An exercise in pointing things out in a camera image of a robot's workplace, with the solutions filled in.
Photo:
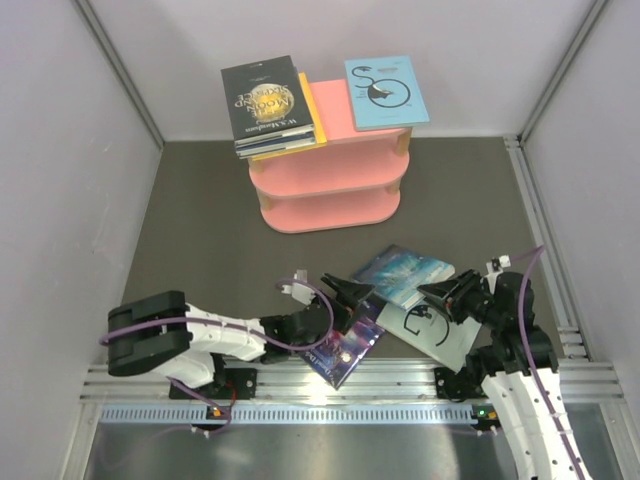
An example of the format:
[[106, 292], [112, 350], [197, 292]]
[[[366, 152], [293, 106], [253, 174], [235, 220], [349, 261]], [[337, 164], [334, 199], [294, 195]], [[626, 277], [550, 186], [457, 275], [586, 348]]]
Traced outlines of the light blue cat book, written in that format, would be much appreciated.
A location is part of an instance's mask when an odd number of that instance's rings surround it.
[[430, 122], [409, 56], [344, 62], [357, 131], [411, 128]]

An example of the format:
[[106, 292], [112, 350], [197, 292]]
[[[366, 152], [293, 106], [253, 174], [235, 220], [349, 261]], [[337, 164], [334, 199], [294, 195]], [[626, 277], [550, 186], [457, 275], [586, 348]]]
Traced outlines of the navy blue book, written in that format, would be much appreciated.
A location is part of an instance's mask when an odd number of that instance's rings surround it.
[[312, 126], [282, 131], [271, 138], [252, 141], [235, 146], [235, 153], [240, 158], [254, 157], [298, 147], [313, 145], [316, 142], [315, 128]]

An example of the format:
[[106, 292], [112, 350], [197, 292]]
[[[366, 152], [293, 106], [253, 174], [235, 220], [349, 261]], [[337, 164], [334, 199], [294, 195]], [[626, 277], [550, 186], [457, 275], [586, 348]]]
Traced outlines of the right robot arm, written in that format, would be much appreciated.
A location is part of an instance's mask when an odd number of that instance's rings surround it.
[[473, 319], [491, 332], [491, 344], [470, 351], [458, 372], [437, 369], [438, 396], [489, 401], [519, 478], [589, 478], [563, 402], [558, 358], [535, 323], [529, 278], [468, 270], [418, 289], [450, 323]]

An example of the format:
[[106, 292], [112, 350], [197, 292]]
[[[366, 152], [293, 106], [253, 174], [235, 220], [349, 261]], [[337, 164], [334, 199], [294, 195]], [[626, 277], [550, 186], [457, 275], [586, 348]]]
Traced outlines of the black moon cover book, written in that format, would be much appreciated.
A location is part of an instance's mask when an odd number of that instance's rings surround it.
[[289, 55], [225, 68], [221, 76], [236, 144], [313, 130], [298, 71]]

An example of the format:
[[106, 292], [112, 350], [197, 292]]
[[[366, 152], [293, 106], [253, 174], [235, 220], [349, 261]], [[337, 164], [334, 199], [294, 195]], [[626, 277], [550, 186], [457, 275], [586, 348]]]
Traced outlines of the yellow book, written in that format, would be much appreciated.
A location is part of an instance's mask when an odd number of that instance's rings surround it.
[[299, 147], [286, 146], [284, 149], [280, 149], [275, 152], [253, 156], [250, 158], [252, 162], [263, 161], [263, 160], [267, 160], [267, 159], [282, 156], [282, 155], [288, 155], [292, 153], [298, 153], [302, 151], [321, 148], [327, 145], [327, 142], [328, 142], [327, 135], [325, 133], [325, 130], [322, 124], [322, 120], [321, 120], [319, 110], [316, 105], [316, 101], [314, 99], [314, 96], [310, 87], [310, 83], [304, 72], [300, 72], [298, 76], [299, 76], [299, 81], [304, 93], [307, 106], [309, 108], [309, 111], [311, 113], [311, 116], [314, 122], [314, 141], [304, 146], [299, 146]]

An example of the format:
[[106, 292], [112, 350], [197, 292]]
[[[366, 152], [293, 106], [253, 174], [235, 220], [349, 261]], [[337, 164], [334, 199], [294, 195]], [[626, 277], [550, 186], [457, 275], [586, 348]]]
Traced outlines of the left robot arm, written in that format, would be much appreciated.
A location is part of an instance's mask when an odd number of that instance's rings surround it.
[[297, 355], [331, 387], [339, 388], [381, 336], [372, 304], [374, 288], [330, 274], [330, 294], [311, 285], [304, 271], [278, 282], [301, 304], [289, 314], [239, 319], [190, 304], [170, 290], [112, 309], [107, 349], [113, 377], [156, 373], [175, 391], [211, 398], [229, 383], [225, 358], [275, 364]]

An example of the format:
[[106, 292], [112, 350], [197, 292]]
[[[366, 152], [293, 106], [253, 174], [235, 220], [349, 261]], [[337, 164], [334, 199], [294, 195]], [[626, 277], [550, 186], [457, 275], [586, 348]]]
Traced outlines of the teal ocean cover book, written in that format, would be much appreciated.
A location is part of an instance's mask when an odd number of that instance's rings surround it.
[[421, 285], [437, 283], [455, 275], [455, 267], [392, 244], [357, 270], [351, 279], [374, 286], [374, 294], [403, 310], [419, 304]]

